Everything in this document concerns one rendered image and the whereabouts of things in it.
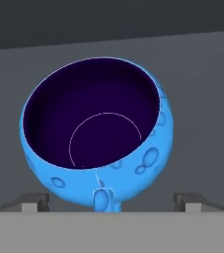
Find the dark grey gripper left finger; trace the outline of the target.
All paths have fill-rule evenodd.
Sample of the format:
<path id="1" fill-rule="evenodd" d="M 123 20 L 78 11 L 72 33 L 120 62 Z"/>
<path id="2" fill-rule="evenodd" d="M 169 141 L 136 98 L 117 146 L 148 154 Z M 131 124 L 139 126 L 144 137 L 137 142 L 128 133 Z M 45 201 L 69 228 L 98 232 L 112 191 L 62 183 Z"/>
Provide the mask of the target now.
<path id="1" fill-rule="evenodd" d="M 25 193 L 0 206 L 0 212 L 49 211 L 49 193 Z"/>

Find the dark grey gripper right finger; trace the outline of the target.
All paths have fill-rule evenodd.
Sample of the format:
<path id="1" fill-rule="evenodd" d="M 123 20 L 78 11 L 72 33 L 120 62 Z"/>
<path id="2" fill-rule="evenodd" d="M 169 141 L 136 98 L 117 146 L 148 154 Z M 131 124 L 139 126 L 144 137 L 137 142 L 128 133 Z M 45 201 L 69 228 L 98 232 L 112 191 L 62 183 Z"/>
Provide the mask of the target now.
<path id="1" fill-rule="evenodd" d="M 179 212 L 215 212 L 224 211 L 224 206 L 212 203 L 198 193 L 175 193 L 173 196 L 174 211 Z"/>

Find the blue bowl with dark inside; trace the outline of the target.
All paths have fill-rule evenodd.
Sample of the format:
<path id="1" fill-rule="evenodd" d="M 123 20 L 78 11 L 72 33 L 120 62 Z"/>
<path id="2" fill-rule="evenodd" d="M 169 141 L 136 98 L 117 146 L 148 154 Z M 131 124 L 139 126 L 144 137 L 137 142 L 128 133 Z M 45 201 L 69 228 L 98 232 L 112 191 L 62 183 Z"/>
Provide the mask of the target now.
<path id="1" fill-rule="evenodd" d="M 167 96 L 139 65 L 92 57 L 59 68 L 20 118 L 30 168 L 59 198 L 119 211 L 165 168 L 174 122 Z"/>

